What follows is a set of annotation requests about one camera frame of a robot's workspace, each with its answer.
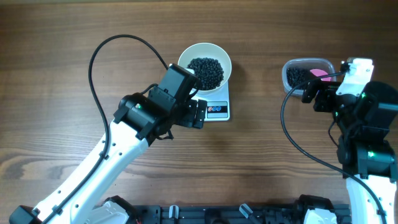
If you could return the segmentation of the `pink scoop blue handle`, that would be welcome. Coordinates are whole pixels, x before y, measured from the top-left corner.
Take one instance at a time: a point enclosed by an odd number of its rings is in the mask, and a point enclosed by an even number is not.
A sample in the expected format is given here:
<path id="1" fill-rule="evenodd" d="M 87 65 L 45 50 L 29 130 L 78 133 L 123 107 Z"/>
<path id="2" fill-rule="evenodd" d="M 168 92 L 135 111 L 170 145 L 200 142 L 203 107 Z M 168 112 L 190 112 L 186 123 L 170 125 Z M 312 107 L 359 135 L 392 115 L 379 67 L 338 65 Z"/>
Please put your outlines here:
<path id="1" fill-rule="evenodd" d="M 321 69 L 317 69 L 317 68 L 311 69 L 310 72 L 313 75 L 315 75 L 316 77 L 328 75 L 328 73 L 326 71 L 321 70 Z M 322 81 L 330 82 L 331 81 L 331 77 L 322 78 Z"/>

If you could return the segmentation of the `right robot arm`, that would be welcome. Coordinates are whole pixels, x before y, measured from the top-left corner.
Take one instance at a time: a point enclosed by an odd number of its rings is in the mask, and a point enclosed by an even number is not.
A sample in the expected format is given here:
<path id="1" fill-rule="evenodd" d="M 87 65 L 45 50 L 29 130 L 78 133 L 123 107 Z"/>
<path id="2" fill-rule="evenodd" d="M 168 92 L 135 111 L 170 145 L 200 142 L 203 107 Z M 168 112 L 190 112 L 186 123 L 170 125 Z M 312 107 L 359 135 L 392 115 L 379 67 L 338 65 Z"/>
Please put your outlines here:
<path id="1" fill-rule="evenodd" d="M 371 81 L 354 95 L 340 82 L 307 83 L 303 103 L 331 113 L 340 131 L 337 157 L 351 204 L 353 223 L 393 223 L 397 156 L 386 140 L 397 116 L 397 90 Z"/>

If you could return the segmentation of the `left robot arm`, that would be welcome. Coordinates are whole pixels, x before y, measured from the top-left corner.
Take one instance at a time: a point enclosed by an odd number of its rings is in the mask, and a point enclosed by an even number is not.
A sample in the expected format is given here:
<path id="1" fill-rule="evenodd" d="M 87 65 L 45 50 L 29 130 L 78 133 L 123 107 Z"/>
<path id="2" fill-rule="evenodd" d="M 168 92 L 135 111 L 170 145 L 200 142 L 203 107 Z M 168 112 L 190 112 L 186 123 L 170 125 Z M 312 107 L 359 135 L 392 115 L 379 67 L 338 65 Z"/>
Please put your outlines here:
<path id="1" fill-rule="evenodd" d="M 35 207 L 18 206 L 10 223 L 84 223 L 119 174 L 173 125 L 201 129 L 206 102 L 194 100 L 200 79 L 171 64 L 159 84 L 126 95 L 101 141 L 68 179 Z"/>

